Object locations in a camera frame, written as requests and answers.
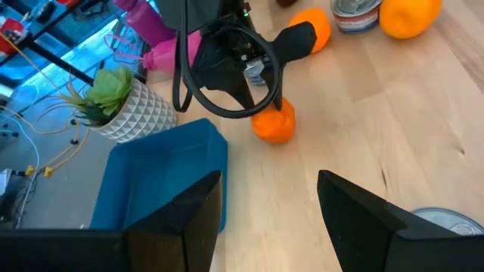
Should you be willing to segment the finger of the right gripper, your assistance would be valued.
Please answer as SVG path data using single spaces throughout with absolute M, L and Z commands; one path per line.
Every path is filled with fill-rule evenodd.
M 246 110 L 255 107 L 253 97 L 247 84 L 224 87 L 222 91 L 229 94 Z
M 273 99 L 273 104 L 277 111 L 282 110 L 282 83 L 283 83 L 283 71 L 284 69 L 278 66 L 278 71 L 275 71 L 276 66 L 272 66 L 272 79 L 271 79 L 271 87 L 275 89 L 275 97 Z

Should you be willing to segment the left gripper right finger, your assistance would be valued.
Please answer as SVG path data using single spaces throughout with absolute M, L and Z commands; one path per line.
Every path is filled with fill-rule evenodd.
M 484 272 L 484 235 L 440 227 L 328 170 L 317 191 L 343 272 Z

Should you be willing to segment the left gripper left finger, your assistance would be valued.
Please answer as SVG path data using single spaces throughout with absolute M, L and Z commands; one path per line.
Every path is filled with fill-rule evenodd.
M 0 230 L 0 272 L 209 272 L 221 220 L 212 171 L 125 230 Z

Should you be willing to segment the red-orange lumpy food item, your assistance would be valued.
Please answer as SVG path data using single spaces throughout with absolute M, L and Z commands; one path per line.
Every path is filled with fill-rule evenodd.
M 270 105 L 252 116 L 250 121 L 256 136 L 270 144 L 287 143 L 296 129 L 295 109 L 285 97 L 280 110 Z

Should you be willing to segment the orange round food item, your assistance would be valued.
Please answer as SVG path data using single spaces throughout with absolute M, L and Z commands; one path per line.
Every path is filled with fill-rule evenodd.
M 331 36 L 330 21 L 322 8 L 310 8 L 295 14 L 290 20 L 289 26 L 309 21 L 315 28 L 316 42 L 312 54 L 320 51 L 329 41 Z

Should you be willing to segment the purple squeeze bottle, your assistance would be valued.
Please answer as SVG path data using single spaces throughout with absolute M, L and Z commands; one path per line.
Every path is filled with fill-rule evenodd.
M 146 0 L 113 0 L 127 13 L 126 22 L 151 47 L 175 38 L 175 31 L 168 28 L 160 14 Z

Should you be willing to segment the pull-tab can red blue label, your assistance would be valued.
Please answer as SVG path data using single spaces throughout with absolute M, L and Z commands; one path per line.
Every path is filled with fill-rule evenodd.
M 383 0 L 331 0 L 337 28 L 345 34 L 361 34 L 379 24 Z

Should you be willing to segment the smooth orange fruit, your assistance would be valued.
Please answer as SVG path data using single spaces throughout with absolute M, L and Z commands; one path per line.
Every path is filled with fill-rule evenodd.
M 395 39 L 413 38 L 436 21 L 442 5 L 443 0 L 383 0 L 380 26 Z

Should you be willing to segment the clear plastic bin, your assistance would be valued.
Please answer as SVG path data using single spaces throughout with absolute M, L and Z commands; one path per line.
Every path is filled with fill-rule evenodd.
M 130 29 L 131 31 L 133 31 L 133 32 L 134 32 L 136 39 L 137 39 L 137 40 L 139 40 L 139 41 L 143 41 L 143 40 L 141 39 L 141 37 L 139 37 L 139 36 L 138 36 L 138 34 L 137 34 L 135 31 L 134 31 L 134 29 L 133 29 L 133 28 L 131 28 L 131 27 L 130 27 L 130 26 L 127 24 L 127 22 L 126 22 L 126 18 L 125 18 L 125 23 L 126 23 L 126 25 L 127 25 L 128 29 Z M 143 41 L 143 42 L 144 42 L 144 43 L 145 43 L 145 44 L 148 46 L 148 51 L 149 51 L 149 50 L 150 50 L 150 48 L 151 48 L 151 46 L 149 46 L 149 44 L 147 44 L 145 41 Z M 123 47 L 121 47 L 119 42 L 113 42 L 113 43 L 115 43 L 115 44 L 116 44 L 116 46 L 112 46 L 112 45 L 111 45 L 111 47 L 112 47 L 113 49 L 121 49 L 121 50 L 122 50 L 124 53 L 127 53 L 127 54 L 134 54 L 134 55 L 143 55 L 143 54 L 144 54 L 144 53 L 139 53 L 139 52 L 138 52 L 138 46 L 135 44 L 135 42 L 133 42 L 133 43 L 135 44 L 135 46 L 136 46 L 136 48 L 135 48 L 135 49 L 129 48 L 128 46 L 123 46 Z M 114 59 L 115 59 L 116 61 L 118 61 L 118 62 L 119 62 L 120 57 L 116 57 L 116 56 L 114 55 Z M 171 78 L 173 77 L 173 75 L 174 75 L 174 73 L 173 73 L 173 74 L 168 74 L 168 73 L 164 73 L 164 72 L 162 72 L 162 71 L 150 71 L 150 70 L 147 70 L 147 69 L 145 69 L 145 68 L 144 68 L 144 67 L 143 67 L 143 66 L 142 66 L 140 63 L 134 63 L 134 64 L 129 64 L 129 65 L 137 65 L 137 66 L 139 66 L 139 67 L 143 68 L 144 70 L 146 70 L 146 71 L 147 71 L 147 75 L 148 75 L 148 79 L 149 79 L 150 81 L 152 81 L 152 82 L 155 82 L 155 83 L 167 81 L 167 80 L 171 79 Z

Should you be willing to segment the teal plastic bin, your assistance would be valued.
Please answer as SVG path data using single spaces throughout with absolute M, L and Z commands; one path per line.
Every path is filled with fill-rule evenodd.
M 109 154 L 92 229 L 122 229 L 212 171 L 228 189 L 228 142 L 208 119 L 116 145 Z

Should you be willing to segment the flat yellowfin tuna can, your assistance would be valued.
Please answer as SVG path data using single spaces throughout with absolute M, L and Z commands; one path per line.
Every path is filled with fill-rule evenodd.
M 473 219 L 444 208 L 415 209 L 413 214 L 462 236 L 484 235 L 484 227 Z

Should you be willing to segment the succulent in white patterned pot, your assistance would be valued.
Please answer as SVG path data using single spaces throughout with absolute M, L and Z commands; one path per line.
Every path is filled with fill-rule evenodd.
M 45 111 L 66 108 L 82 125 L 117 143 L 125 143 L 177 126 L 172 105 L 136 79 L 131 70 L 119 66 L 98 70 L 85 92 L 70 80 L 66 91 L 54 96 L 58 102 Z

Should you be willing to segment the black desk leg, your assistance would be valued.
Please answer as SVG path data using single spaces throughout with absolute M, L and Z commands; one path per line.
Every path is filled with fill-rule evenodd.
M 60 57 L 56 56 L 55 54 L 52 54 L 50 51 L 47 49 L 43 48 L 41 45 L 38 45 L 33 39 L 28 38 L 26 42 L 24 42 L 25 47 L 30 49 L 31 51 L 34 51 L 41 57 L 45 58 L 46 60 L 52 62 L 54 65 L 59 66 L 62 70 L 65 70 L 66 72 L 69 72 L 76 78 L 82 80 L 84 83 L 93 86 L 94 79 L 87 74 L 85 74 L 83 71 L 78 70 L 68 62 L 62 60 Z

